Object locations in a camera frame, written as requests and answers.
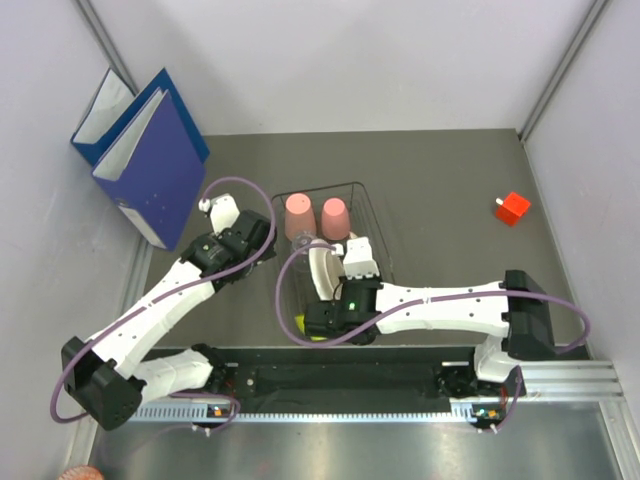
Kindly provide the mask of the white plate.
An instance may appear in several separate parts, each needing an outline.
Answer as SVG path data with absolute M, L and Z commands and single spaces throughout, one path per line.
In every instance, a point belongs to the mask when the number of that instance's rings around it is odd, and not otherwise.
M 328 248 L 317 243 L 309 251 L 309 267 L 315 291 L 322 301 L 334 298 L 334 290 L 340 285 L 344 268 L 341 259 Z

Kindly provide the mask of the black wire dish rack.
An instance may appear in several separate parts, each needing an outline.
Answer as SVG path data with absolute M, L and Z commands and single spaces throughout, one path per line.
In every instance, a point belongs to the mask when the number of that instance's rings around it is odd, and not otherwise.
M 340 198 L 347 206 L 350 215 L 351 230 L 358 237 L 368 237 L 373 249 L 373 257 L 378 263 L 381 279 L 389 283 L 395 281 L 393 272 L 393 262 L 391 260 L 387 243 L 381 229 L 380 222 L 372 206 L 370 196 L 364 184 L 354 181 L 339 183 L 324 187 L 317 187 L 304 190 L 312 202 L 313 211 L 316 218 L 316 239 L 325 242 L 321 228 L 321 215 L 325 201 L 329 198 Z M 272 206 L 277 220 L 277 240 L 275 243 L 275 264 L 273 271 L 278 275 L 286 260 L 293 253 L 291 252 L 291 240 L 285 235 L 285 202 L 290 192 L 275 195 L 272 198 Z M 343 240 L 332 243 L 346 246 L 349 236 Z M 319 299 L 311 278 L 311 273 L 301 273 L 294 270 L 293 266 L 287 269 L 284 275 L 280 308 L 285 325 L 297 335 L 303 335 L 295 324 L 295 316 L 306 314 L 311 305 L 322 301 Z M 334 298 L 329 301 L 337 301 L 340 298 L 340 291 L 346 276 L 341 277 L 340 285 L 334 290 Z

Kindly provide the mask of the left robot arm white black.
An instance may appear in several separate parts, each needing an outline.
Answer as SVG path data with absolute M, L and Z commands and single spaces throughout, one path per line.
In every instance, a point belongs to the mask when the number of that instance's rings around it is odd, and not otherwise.
M 191 310 L 273 258 L 275 239 L 273 221 L 252 210 L 197 237 L 123 316 L 87 340 L 64 344 L 56 392 L 66 392 L 106 431 L 148 402 L 188 390 L 220 394 L 227 374 L 215 348 L 196 344 L 154 360 L 147 355 Z

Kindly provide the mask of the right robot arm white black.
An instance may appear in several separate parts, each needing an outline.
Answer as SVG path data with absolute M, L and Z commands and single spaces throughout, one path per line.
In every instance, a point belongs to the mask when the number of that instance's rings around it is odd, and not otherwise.
M 404 331 L 470 331 L 486 336 L 474 349 L 466 380 L 487 396 L 523 361 L 555 357 L 546 292 L 522 270 L 501 281 L 461 288 L 397 286 L 379 277 L 342 277 L 336 287 L 309 304 L 296 320 L 307 337 L 336 339 L 371 319 L 382 318 L 349 340 L 368 345 L 381 335 Z

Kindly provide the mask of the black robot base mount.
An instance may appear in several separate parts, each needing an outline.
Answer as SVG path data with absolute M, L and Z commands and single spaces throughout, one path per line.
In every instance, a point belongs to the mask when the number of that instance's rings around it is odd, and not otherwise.
M 247 414 L 444 413 L 453 399 L 519 389 L 515 373 L 474 379 L 469 347 L 194 348 L 215 367 L 207 390 Z

